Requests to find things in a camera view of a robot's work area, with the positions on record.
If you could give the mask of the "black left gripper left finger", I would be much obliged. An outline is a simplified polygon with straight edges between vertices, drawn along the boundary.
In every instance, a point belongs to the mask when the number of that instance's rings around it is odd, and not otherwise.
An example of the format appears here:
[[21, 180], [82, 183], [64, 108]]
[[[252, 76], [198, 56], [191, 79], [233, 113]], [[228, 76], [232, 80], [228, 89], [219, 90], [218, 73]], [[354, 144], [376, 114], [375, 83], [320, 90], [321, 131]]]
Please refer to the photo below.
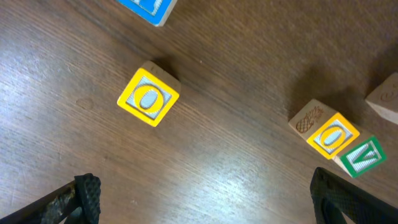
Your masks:
[[98, 224], [101, 213], [100, 186], [100, 178], [91, 173], [77, 175], [63, 187], [1, 218], [1, 223]]

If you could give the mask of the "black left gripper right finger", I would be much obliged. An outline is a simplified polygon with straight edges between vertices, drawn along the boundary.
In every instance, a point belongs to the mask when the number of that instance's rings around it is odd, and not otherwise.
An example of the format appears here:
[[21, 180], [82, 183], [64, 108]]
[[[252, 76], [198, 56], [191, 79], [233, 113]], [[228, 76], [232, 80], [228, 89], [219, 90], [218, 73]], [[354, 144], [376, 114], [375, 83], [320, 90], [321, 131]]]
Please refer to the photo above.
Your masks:
[[349, 183], [334, 173], [317, 167], [310, 184], [316, 222], [397, 223], [397, 209]]

